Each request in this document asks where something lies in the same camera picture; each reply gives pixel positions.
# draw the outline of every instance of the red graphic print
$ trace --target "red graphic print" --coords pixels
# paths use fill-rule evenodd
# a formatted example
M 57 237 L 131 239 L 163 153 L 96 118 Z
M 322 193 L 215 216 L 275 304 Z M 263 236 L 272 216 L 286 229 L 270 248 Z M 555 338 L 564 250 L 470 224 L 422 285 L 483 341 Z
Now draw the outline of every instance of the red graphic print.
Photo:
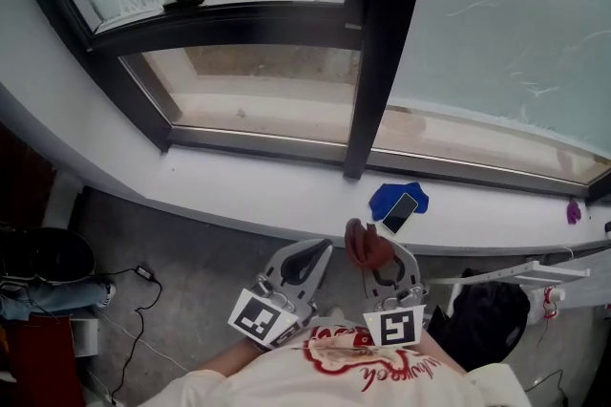
M 305 359 L 325 375 L 343 375 L 353 369 L 363 373 L 366 392 L 373 380 L 405 381 L 433 377 L 441 363 L 429 356 L 404 349 L 376 348 L 368 329 L 316 327 L 304 344 Z M 416 362 L 410 364 L 410 356 Z

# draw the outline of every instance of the window frame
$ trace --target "window frame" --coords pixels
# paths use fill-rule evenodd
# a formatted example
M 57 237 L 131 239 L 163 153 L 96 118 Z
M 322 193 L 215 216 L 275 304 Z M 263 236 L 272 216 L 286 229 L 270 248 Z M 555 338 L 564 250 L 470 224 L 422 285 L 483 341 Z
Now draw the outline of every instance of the window frame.
M 91 12 L 83 15 L 83 0 L 36 1 L 89 76 L 161 151 L 176 144 L 322 162 L 343 167 L 344 176 L 356 180 L 365 170 L 375 170 L 575 196 L 585 198 L 588 204 L 611 193 L 611 171 L 594 182 L 582 184 L 485 164 L 374 148 L 416 0 L 346 0 L 344 5 L 299 2 L 218 5 L 160 14 L 101 33 L 92 30 L 95 18 Z M 141 54 L 232 44 L 359 50 L 361 66 L 348 142 L 172 125 L 165 114 L 179 108 L 167 93 L 164 94 L 161 86 L 151 90 L 156 82 L 155 75 Z M 142 85 L 143 78 L 148 79 L 146 89 Z

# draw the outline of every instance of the purple object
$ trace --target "purple object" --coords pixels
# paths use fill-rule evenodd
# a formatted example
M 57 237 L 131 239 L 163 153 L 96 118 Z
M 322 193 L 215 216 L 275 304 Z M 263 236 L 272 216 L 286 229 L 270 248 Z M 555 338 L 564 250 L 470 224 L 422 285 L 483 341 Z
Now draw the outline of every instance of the purple object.
M 573 200 L 566 206 L 566 220 L 569 225 L 575 225 L 581 220 L 581 210 L 579 210 L 577 202 Z

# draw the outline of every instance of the white cable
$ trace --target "white cable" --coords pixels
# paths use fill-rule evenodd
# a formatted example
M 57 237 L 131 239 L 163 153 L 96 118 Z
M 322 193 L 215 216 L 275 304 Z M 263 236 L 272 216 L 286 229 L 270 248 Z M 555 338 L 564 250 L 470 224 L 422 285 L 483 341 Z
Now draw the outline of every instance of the white cable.
M 573 253 L 573 249 L 565 246 L 558 246 L 560 249 L 566 249 L 571 253 L 571 259 L 569 261 L 573 261 L 575 259 L 575 254 Z
M 115 327 L 120 328 L 123 332 L 125 332 L 127 335 L 129 335 L 132 339 L 136 339 L 136 337 L 134 335 L 132 335 L 127 329 L 125 329 L 123 326 L 121 326 L 120 324 L 117 324 L 117 322 L 114 322 L 108 315 L 106 315 L 106 313 L 104 313 L 103 311 L 95 311 L 96 313 L 99 313 L 102 315 L 102 317 L 104 317 L 106 320 L 108 320 L 111 324 L 113 324 Z M 146 342 L 144 339 L 139 339 L 138 342 L 141 342 L 142 344 L 144 344 L 144 346 L 146 346 L 148 349 L 150 349 L 153 353 L 158 354 L 161 357 L 164 357 L 165 359 L 169 359 L 170 361 L 172 361 L 176 366 L 178 366 L 181 370 L 185 371 L 185 372 L 189 372 L 189 370 L 187 370 L 184 366 L 178 364 L 174 359 L 172 359 L 170 356 L 166 356 L 163 353 L 160 353 L 159 351 L 157 351 L 153 346 L 151 346 L 148 342 Z
M 89 375 L 91 375 L 91 376 L 92 376 L 92 378 L 93 378 L 93 379 L 94 379 L 94 380 L 95 380 L 97 383 L 99 383 L 99 384 L 100 384 L 102 387 L 104 387 L 104 390 L 106 390 L 106 395 L 107 395 L 107 396 L 111 396 L 111 393 L 110 393 L 110 391 L 108 390 L 108 387 L 107 387 L 106 385 L 104 385 L 104 384 L 102 383 L 102 381 L 101 381 L 101 380 L 100 380 L 100 379 L 99 379 L 97 376 L 95 376 L 95 375 L 94 375 L 92 372 L 90 372 L 89 370 L 87 370 L 87 373 L 88 373 Z

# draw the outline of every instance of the window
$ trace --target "window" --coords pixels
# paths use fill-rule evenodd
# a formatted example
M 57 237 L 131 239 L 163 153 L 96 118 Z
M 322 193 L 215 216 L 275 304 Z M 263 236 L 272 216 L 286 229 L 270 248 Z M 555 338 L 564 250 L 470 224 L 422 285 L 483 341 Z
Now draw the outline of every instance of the window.
M 222 45 L 145 53 L 178 110 L 173 124 L 348 141 L 358 51 Z
M 608 0 L 37 1 L 161 150 L 611 189 Z

